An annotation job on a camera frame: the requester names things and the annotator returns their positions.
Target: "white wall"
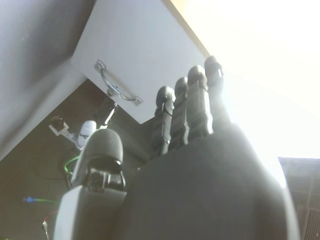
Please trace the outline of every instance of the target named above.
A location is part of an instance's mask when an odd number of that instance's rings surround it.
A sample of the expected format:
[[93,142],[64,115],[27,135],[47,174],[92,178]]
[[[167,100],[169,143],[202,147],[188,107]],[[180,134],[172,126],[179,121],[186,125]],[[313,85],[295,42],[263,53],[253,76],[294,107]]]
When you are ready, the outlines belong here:
[[0,0],[0,160],[84,81],[67,61],[93,0]]

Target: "red wire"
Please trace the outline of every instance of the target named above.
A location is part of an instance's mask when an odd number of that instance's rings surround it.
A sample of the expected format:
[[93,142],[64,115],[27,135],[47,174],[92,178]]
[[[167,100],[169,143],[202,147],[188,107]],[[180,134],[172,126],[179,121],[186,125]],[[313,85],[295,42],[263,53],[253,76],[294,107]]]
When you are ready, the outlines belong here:
[[52,216],[52,215],[54,215],[54,214],[57,214],[57,213],[58,213],[58,211],[50,212],[49,215],[46,216],[43,221],[46,222],[50,216]]

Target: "back of robotic hand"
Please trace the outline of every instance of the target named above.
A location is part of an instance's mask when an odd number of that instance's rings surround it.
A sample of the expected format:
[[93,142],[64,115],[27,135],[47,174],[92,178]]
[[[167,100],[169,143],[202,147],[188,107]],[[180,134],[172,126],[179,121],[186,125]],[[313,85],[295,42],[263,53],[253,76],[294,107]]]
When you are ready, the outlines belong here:
[[231,123],[223,84],[211,56],[174,90],[159,90],[154,153],[127,193],[119,136],[95,132],[61,201],[54,239],[300,239],[281,166],[258,157]]

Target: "metal handle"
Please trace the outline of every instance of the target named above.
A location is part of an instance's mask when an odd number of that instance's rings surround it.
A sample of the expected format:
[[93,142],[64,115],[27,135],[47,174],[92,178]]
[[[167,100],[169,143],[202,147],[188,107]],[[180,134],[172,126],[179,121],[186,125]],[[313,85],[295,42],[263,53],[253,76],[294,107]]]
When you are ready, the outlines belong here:
[[125,95],[108,81],[107,77],[105,76],[105,74],[108,74],[108,72],[105,71],[106,65],[101,60],[98,60],[95,63],[94,69],[101,74],[102,80],[104,81],[105,85],[109,88],[107,93],[108,96],[112,97],[113,95],[117,95],[119,98],[132,102],[136,106],[143,103],[143,101],[138,96],[130,97]]

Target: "vent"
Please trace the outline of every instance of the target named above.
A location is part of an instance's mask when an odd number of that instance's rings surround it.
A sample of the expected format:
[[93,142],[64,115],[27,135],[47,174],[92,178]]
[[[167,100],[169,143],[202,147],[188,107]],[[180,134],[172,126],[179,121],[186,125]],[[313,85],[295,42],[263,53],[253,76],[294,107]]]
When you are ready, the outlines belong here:
[[320,211],[310,209],[304,236],[304,240],[320,239]]

